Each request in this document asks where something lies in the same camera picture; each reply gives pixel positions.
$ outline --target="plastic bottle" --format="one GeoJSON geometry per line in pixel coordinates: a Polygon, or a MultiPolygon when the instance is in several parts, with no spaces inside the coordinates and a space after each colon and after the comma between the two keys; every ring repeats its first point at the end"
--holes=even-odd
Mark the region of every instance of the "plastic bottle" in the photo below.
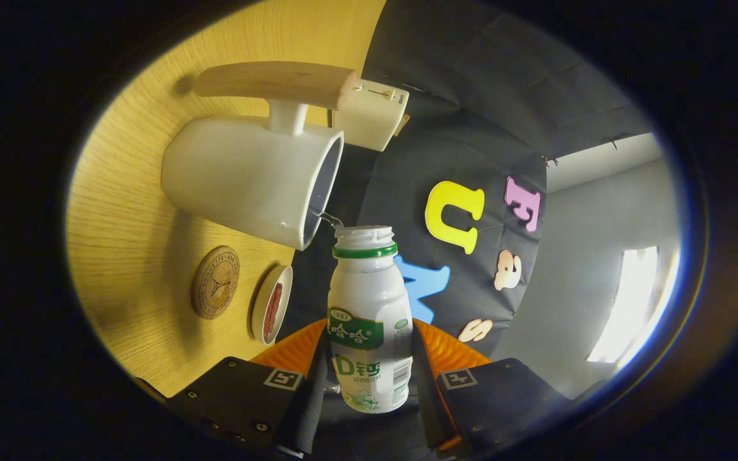
{"type": "Polygon", "coordinates": [[[390,412],[409,394],[413,329],[392,228],[339,227],[334,236],[326,330],[341,394],[357,411],[390,412]]]}

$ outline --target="wood grain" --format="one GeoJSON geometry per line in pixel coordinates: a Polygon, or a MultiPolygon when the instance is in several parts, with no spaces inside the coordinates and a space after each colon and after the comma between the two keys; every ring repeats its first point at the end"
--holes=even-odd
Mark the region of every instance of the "wood grain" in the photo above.
{"type": "Polygon", "coordinates": [[[357,85],[355,71],[311,62],[259,61],[217,65],[201,72],[199,96],[249,96],[339,109],[357,85]]]}
{"type": "MultiPolygon", "coordinates": [[[[293,250],[173,207],[161,190],[161,157],[190,120],[265,117],[251,97],[199,97],[201,71],[246,61],[302,61],[363,69],[383,0],[275,0],[223,18],[137,75],[94,125],[74,171],[67,251],[74,285],[105,347],[133,376],[173,396],[225,356],[249,359],[266,345],[249,332],[249,309],[270,268],[293,250]],[[238,289],[213,321],[190,306],[190,283],[211,249],[240,257],[238,289]]],[[[325,125],[323,108],[307,122],[325,125]]]]}

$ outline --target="wooden handle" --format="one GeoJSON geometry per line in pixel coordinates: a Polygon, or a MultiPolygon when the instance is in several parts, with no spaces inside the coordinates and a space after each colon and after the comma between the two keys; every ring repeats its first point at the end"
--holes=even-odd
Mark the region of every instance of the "wooden handle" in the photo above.
{"type": "Polygon", "coordinates": [[[259,61],[210,67],[196,79],[194,90],[199,96],[263,97],[337,109],[356,84],[357,74],[345,67],[259,61]]]}

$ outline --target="small white dish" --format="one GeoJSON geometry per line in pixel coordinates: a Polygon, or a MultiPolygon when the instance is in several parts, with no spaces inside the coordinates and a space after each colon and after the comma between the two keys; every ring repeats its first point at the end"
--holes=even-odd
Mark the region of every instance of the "small white dish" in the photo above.
{"type": "Polygon", "coordinates": [[[249,323],[252,329],[252,335],[263,344],[272,344],[275,337],[278,336],[278,330],[281,329],[281,323],[284,321],[284,313],[286,312],[287,303],[290,301],[290,291],[292,289],[292,268],[291,266],[278,266],[272,269],[266,275],[261,288],[258,289],[258,295],[255,297],[255,306],[252,307],[252,320],[249,323]],[[272,298],[272,292],[280,283],[283,286],[281,292],[281,300],[278,303],[278,311],[275,313],[275,323],[272,326],[272,332],[264,339],[264,321],[267,320],[267,307],[272,298]]]}

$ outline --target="barcode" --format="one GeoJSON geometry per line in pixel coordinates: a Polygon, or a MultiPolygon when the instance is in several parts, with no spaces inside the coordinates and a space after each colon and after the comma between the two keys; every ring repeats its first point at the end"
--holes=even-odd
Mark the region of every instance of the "barcode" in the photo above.
{"type": "Polygon", "coordinates": [[[395,367],[395,373],[393,374],[392,378],[392,386],[404,384],[409,380],[409,370],[411,368],[411,365],[412,361],[407,359],[395,367]]]}

